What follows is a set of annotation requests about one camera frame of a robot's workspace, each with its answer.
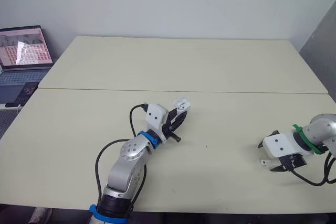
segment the green ring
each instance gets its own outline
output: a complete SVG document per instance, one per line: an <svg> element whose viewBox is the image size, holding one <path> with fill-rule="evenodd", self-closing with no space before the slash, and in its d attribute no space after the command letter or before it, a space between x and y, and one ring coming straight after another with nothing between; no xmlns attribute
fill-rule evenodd
<svg viewBox="0 0 336 224"><path fill-rule="evenodd" d="M299 135L301 136L302 140L316 153L316 154L323 154L324 151L318 149L314 144L312 144L308 138L305 136L305 134L302 131L302 127L298 126L297 124L293 125L297 132L299 132Z"/></svg>

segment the gray wall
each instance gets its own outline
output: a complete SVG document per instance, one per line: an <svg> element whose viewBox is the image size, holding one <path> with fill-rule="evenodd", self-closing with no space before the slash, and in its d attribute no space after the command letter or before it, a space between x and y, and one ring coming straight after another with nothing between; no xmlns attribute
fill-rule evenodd
<svg viewBox="0 0 336 224"><path fill-rule="evenodd" d="M289 39L300 50L335 0L0 0L0 27L40 24L59 56L76 35Z"/></svg>
<svg viewBox="0 0 336 224"><path fill-rule="evenodd" d="M336 102L336 2L300 54Z"/></svg>

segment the black cable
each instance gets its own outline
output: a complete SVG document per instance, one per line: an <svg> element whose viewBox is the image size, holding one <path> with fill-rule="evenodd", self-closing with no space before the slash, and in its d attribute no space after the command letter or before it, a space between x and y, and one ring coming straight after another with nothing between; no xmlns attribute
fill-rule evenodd
<svg viewBox="0 0 336 224"><path fill-rule="evenodd" d="M134 130L134 126L133 126L133 122L132 122L132 113L133 111L136 109L136 108L143 108L145 111L147 111L147 108L148 108L148 105L143 103L143 104L139 104L139 105L136 105L134 106L131 111L130 111L130 124L131 124L131 129L132 129L132 133L133 133L133 136L136 137L136 134L135 134L135 130ZM97 156L97 159L96 159L96 163L94 165L94 171L95 171L95 174L96 174L96 181L97 181L97 186L98 186L98 202L97 202L97 205L99 203L99 201L101 200L101 185L100 185L100 179L99 179L99 172L98 172L98 163L99 163L99 159L100 159L100 156L102 155L102 153L109 147L111 146L112 144L115 144L115 143L119 143L119 142L126 142L128 141L129 139L119 139L119 140L115 140L115 141L112 141L111 143L107 144L104 146L103 149L101 149L101 151L99 152L98 156ZM147 174L147 167L146 165L144 165L144 173L143 173L143 178L142 178L142 181L141 181L141 185L138 189L138 191L136 192L135 194L135 197L134 199L132 200L131 202L131 205L130 207L128 208L127 210L127 214L133 210L133 207L134 207L134 203L135 201L137 200L141 190L142 190L142 187L145 183L145 180L146 180L146 174Z"/></svg>
<svg viewBox="0 0 336 224"><path fill-rule="evenodd" d="M302 175L298 174L297 172L295 172L294 170L291 170L291 172L297 176L298 178L302 179L303 181L307 182L308 184L312 185L312 186L322 186L324 185L326 182L329 183L329 184L333 184L333 183L336 183L336 179L333 179L332 181L330 181L328 179L328 176L329 176L329 173L330 173L330 170L331 170L331 167L333 165L333 163L336 161L336 158L333 158L330 162L330 157L331 157L331 153L329 152L325 161L324 161L324 177L322 179L321 182L319 183L315 183L315 182L312 182L310 180L308 180L307 178L303 177Z"/></svg>
<svg viewBox="0 0 336 224"><path fill-rule="evenodd" d="M326 178L324 177L323 180L320 183L315 183L312 182L308 179L306 179L305 177L301 176L300 174L298 174L297 172L295 172L294 170L291 170L291 172L297 176L298 178L301 178L304 182L307 182L308 184L312 185L312 186L322 186L326 183Z"/></svg>
<svg viewBox="0 0 336 224"><path fill-rule="evenodd" d="M127 214L128 214L129 212L133 211L134 203L135 203L135 201L137 200L137 198L138 198L138 196L139 196L139 194L140 194L140 192L141 192L141 190L142 190L143 185L145 184L146 174L147 174L147 167L146 167L146 165L144 165L144 166L143 166L143 178L142 178L142 181L141 181L141 185L140 185L140 187L139 187L139 190L136 192L136 195L135 195L135 197L133 198L131 205L130 205L129 208L127 209L127 212L126 212Z"/></svg>
<svg viewBox="0 0 336 224"><path fill-rule="evenodd" d="M101 151L99 152L99 154L97 156L96 163L94 165L94 171L95 171L95 174L96 174L96 181L97 181L97 186L98 186L98 202L97 202L97 205L98 205L99 201L101 200L101 185L100 185L99 172L98 172L98 163L99 163L100 156L112 144L119 143L119 142L126 142L128 140L129 139L119 139L119 140L112 141L111 143L105 145L104 148L101 149Z"/></svg>
<svg viewBox="0 0 336 224"><path fill-rule="evenodd" d="M332 180L329 180L329 178L328 178L328 176L329 176L329 173L330 173L330 170L331 170L331 167L332 167L332 165L333 165L333 163L336 161L336 158L333 158L331 161L330 161L330 163L329 163L329 165L328 165L328 170L327 170L327 183L328 184L334 184L334 183L336 183L336 178L335 179L332 179Z"/></svg>
<svg viewBox="0 0 336 224"><path fill-rule="evenodd" d="M133 122L132 122L132 113L133 113L133 110L135 110L136 108L140 108L141 106L142 104L134 106L130 111L130 124L131 124L131 129L132 129L132 133L134 137L136 137L137 135L135 134L135 130L134 130Z"/></svg>

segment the laptop screen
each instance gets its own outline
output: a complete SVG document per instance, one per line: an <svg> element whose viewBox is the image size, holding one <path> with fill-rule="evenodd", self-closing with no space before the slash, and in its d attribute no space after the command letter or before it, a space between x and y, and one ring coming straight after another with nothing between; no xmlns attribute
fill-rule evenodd
<svg viewBox="0 0 336 224"><path fill-rule="evenodd" d="M53 64L41 27L0 29L0 63L4 69Z"/></svg>

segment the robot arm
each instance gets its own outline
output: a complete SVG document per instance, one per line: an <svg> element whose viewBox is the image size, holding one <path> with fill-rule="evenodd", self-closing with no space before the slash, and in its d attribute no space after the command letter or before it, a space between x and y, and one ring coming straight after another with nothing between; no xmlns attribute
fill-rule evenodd
<svg viewBox="0 0 336 224"><path fill-rule="evenodd" d="M132 210L132 199L142 183L141 174L151 154L169 137L181 140L174 131L183 123L191 104L181 98L174 103L175 109L168 111L159 104L144 104L147 131L125 142L117 162L111 168L101 200L92 205L90 223L126 223Z"/></svg>
<svg viewBox="0 0 336 224"><path fill-rule="evenodd" d="M287 133L274 131L264 138L258 148L264 147L270 158L278 158L280 166L271 171L293 171L306 165L304 156L323 154L329 150L336 157L336 114L320 114L304 127L294 125L295 130Z"/></svg>

